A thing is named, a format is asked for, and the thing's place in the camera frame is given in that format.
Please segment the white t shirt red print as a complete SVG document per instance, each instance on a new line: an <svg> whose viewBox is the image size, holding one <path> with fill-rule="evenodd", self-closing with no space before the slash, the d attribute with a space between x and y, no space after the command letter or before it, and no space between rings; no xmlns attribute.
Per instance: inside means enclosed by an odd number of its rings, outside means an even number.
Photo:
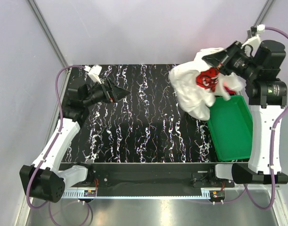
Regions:
<svg viewBox="0 0 288 226"><path fill-rule="evenodd" d="M210 119L209 107L214 105L216 96L230 100L224 86L236 92L245 86L236 74L223 75L203 61L208 49L197 52L193 61L175 66L168 76L181 109L201 121Z"/></svg>

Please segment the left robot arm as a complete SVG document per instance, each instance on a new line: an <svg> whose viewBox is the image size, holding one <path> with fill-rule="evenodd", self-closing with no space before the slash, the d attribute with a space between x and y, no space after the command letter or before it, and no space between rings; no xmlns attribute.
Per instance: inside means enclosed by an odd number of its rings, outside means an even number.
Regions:
<svg viewBox="0 0 288 226"><path fill-rule="evenodd" d="M31 165L23 165L19 175L28 199L58 202L65 189L76 184L91 186L95 180L91 164L74 163L66 170L60 164L74 137L89 116L89 108L98 103L114 104L130 95L130 91L117 86L110 79L93 86L84 84L69 88L60 118L50 140Z"/></svg>

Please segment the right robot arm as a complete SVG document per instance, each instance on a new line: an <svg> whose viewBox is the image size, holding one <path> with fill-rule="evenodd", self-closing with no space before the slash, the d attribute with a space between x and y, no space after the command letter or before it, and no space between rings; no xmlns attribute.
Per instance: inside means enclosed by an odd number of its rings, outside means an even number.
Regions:
<svg viewBox="0 0 288 226"><path fill-rule="evenodd" d="M279 116L287 105L287 86L278 77L285 59L285 46L274 40L264 40L254 56L246 54L252 44L235 41L219 52L202 57L208 65L223 75L235 73L246 81L249 110L253 119L252 151L248 163L234 163L230 170L217 165L207 174L211 186L219 186L225 176L236 184L287 184L279 157Z"/></svg>

